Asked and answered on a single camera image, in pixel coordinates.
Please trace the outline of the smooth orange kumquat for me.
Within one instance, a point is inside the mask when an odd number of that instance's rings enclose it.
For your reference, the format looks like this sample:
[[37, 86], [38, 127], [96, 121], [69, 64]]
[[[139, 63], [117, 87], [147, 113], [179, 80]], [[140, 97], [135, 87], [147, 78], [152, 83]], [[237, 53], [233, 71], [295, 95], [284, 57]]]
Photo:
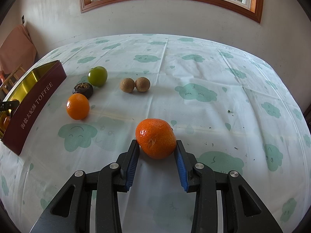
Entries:
[[80, 93], [73, 94], [67, 101], [66, 111], [74, 120], [85, 119], [90, 111], [89, 100]]

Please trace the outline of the small dark water chestnut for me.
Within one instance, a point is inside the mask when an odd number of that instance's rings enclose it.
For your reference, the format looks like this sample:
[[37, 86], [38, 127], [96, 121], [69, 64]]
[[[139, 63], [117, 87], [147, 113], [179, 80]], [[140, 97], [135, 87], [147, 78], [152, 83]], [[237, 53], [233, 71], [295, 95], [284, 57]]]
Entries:
[[74, 86], [72, 94], [82, 94], [89, 99], [93, 95], [93, 86], [87, 82], [78, 83]]

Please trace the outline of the green tomato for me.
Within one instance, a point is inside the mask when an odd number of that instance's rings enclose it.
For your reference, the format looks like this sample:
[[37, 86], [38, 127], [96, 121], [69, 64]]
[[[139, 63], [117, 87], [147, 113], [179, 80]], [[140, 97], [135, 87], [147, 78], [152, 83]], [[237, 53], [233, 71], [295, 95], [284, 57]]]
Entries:
[[91, 68], [87, 80], [92, 86], [102, 87], [107, 81], [107, 70], [102, 66]]

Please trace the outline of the mandarin orange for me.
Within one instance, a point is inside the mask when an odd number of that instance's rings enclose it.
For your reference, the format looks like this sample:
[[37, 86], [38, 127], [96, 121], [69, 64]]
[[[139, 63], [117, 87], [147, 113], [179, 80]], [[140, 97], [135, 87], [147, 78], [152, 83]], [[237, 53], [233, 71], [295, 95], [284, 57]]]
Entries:
[[6, 130], [9, 124], [10, 124], [10, 116], [6, 116], [3, 121], [3, 129]]
[[147, 118], [135, 130], [141, 149], [152, 159], [165, 159], [176, 148], [176, 137], [171, 126], [162, 119]]

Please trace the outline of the brown longan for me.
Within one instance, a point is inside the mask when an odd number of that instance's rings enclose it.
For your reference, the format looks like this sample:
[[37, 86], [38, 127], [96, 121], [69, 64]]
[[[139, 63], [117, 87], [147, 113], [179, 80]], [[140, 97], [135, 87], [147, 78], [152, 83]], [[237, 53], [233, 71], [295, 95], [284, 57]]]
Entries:
[[150, 81], [146, 77], [139, 77], [135, 81], [137, 91], [144, 93], [150, 88]]
[[124, 78], [120, 82], [120, 90], [125, 93], [132, 93], [135, 88], [135, 81], [131, 78]]

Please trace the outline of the maroon gold toffee tin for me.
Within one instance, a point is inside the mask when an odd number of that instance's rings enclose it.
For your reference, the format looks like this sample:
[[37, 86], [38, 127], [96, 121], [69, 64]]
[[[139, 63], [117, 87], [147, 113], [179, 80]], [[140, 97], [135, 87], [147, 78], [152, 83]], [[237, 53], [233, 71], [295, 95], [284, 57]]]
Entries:
[[[7, 101], [18, 100], [19, 106], [16, 110], [1, 111], [1, 142], [13, 153], [21, 154], [39, 113], [65, 79], [62, 63], [52, 61], [32, 69], [17, 84]], [[10, 116], [10, 124], [4, 130], [6, 116]]]

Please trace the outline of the wooden stool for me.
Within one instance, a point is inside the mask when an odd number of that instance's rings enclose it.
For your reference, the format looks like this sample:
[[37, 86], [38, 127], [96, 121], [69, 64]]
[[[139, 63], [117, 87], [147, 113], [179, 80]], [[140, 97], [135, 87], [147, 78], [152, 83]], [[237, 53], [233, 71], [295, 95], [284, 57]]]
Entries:
[[25, 74], [25, 72], [26, 71], [24, 70], [22, 64], [20, 64], [4, 80], [2, 80], [1, 78], [1, 81], [3, 82], [1, 84], [1, 91], [4, 93], [5, 96], [9, 93], [12, 87], [18, 82], [18, 80]]

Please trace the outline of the orange cloth on chair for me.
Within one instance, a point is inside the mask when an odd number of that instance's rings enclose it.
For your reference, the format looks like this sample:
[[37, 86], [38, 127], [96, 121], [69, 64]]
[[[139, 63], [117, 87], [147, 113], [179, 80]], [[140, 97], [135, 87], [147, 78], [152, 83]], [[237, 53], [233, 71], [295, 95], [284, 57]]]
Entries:
[[10, 74], [19, 65], [24, 70], [33, 66], [37, 50], [24, 25], [15, 27], [1, 45], [1, 71]]

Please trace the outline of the cloud pattern tablecloth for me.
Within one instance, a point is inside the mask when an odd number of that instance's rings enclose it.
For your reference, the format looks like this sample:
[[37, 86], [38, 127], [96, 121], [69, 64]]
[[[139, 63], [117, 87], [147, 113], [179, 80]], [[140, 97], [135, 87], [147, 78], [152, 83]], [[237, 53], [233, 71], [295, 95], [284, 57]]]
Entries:
[[21, 232], [77, 170], [115, 162], [136, 139], [133, 186], [119, 194], [124, 232], [189, 232], [195, 195], [180, 183], [173, 147], [212, 170], [240, 173], [291, 232], [310, 207], [310, 132], [262, 59], [198, 38], [136, 34], [57, 48], [66, 79], [31, 100], [20, 155], [1, 146], [1, 201]]

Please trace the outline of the dark wooden chair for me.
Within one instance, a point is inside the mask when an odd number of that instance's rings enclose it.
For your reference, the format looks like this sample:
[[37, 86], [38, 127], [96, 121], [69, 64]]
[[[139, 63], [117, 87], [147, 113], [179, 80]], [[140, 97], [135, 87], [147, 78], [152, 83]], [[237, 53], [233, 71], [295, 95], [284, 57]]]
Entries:
[[311, 104], [304, 111], [303, 115], [304, 115], [304, 118], [306, 120], [308, 129], [311, 131]]

